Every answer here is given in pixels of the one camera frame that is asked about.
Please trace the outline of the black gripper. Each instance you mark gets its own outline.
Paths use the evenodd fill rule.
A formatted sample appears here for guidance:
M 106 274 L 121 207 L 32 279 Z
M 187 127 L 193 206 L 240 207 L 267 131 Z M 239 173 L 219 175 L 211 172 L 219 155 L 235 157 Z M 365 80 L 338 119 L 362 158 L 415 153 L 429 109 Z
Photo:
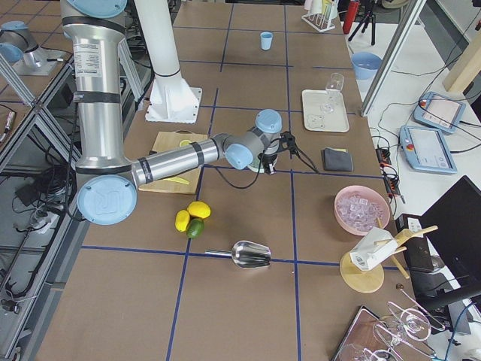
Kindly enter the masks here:
M 275 164 L 277 162 L 277 151 L 261 155 L 261 165 L 265 174 L 273 174 L 275 172 Z

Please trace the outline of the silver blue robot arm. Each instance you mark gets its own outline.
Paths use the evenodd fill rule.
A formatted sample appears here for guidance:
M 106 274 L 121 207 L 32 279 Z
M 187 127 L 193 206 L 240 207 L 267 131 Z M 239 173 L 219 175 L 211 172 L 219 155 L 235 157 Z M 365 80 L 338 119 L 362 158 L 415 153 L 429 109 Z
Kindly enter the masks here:
M 138 1 L 138 18 L 155 75 L 149 121 L 194 123 L 201 90 L 184 80 L 166 3 Z M 124 1 L 63 1 L 62 28 L 72 40 L 82 155 L 75 170 L 77 206 L 90 222 L 111 225 L 135 209 L 137 189 L 226 159 L 243 169 L 271 165 L 283 128 L 274 110 L 260 111 L 244 135 L 215 135 L 173 150 L 130 160 L 124 152 L 119 46 L 125 37 Z

